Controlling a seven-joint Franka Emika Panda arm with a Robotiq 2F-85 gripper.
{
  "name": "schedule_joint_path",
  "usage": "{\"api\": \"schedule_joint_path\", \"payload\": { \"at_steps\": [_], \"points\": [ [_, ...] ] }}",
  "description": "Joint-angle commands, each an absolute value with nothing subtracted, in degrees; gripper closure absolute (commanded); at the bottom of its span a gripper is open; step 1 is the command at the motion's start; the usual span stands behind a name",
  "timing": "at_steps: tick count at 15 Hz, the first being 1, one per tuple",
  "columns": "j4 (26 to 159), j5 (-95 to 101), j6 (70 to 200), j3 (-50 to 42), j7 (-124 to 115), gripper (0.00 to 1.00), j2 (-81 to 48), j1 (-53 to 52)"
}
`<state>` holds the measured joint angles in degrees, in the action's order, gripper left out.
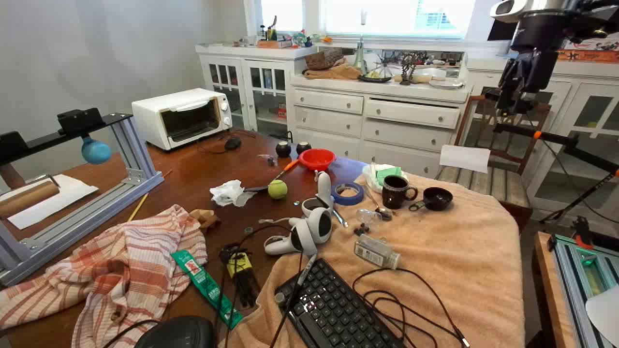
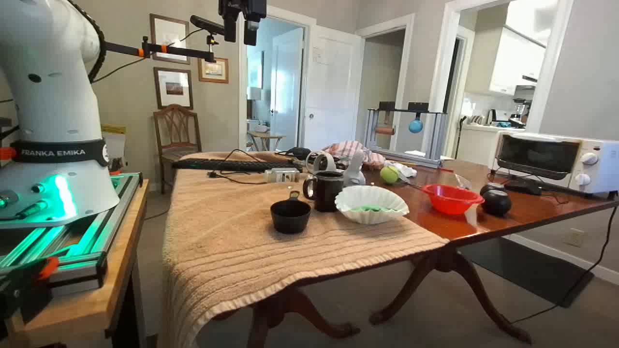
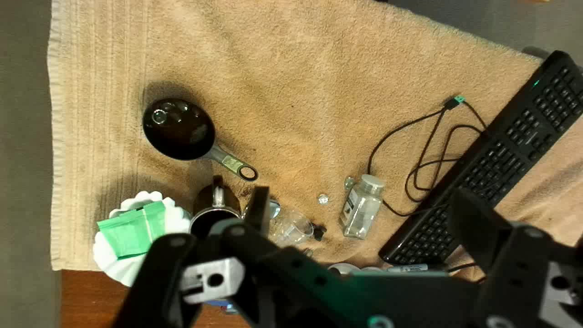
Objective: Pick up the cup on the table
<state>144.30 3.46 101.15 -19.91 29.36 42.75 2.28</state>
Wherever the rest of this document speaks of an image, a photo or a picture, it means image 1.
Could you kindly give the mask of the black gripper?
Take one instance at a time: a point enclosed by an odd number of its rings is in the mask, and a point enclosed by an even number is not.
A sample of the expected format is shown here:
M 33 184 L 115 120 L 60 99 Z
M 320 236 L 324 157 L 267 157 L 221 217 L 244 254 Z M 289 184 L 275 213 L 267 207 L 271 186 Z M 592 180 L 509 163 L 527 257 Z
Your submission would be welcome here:
M 527 51 L 513 54 L 500 80 L 498 109 L 513 114 L 523 109 L 525 93 L 538 93 L 550 82 L 550 54 L 544 51 Z

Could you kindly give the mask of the robot base mount frame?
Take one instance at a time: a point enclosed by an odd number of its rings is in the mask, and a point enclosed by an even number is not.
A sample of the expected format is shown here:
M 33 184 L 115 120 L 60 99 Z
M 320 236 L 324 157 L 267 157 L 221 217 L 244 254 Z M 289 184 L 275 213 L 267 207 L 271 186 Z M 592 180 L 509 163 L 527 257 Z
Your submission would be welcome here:
M 560 267 L 579 348 L 618 348 L 594 327 L 587 302 L 619 285 L 619 254 L 602 246 L 587 250 L 560 234 L 552 234 L 548 246 Z

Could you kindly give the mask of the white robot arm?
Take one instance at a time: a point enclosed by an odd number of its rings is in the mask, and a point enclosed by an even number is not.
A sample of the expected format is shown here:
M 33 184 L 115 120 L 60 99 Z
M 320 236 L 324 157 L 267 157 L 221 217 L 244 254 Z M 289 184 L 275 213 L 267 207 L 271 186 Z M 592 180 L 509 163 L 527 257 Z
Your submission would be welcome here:
M 513 114 L 527 107 L 525 95 L 546 89 L 567 41 L 606 39 L 619 29 L 619 0 L 500 0 L 490 16 L 509 25 L 509 49 L 498 109 Z

